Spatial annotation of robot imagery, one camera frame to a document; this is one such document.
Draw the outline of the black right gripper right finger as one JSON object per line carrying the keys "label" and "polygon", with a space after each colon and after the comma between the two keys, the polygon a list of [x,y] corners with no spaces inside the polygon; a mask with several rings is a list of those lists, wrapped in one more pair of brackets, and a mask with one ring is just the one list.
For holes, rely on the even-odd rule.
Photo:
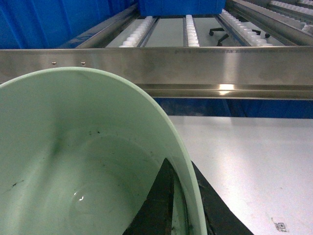
{"label": "black right gripper right finger", "polygon": [[194,206],[190,216],[192,235],[251,235],[253,232],[230,210],[194,162]]}

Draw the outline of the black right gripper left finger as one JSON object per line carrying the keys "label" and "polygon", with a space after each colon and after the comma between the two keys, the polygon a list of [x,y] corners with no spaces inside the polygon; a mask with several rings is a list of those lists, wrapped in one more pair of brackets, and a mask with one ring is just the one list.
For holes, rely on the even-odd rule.
{"label": "black right gripper left finger", "polygon": [[125,235],[170,235],[174,207],[175,170],[164,159],[140,210]]}

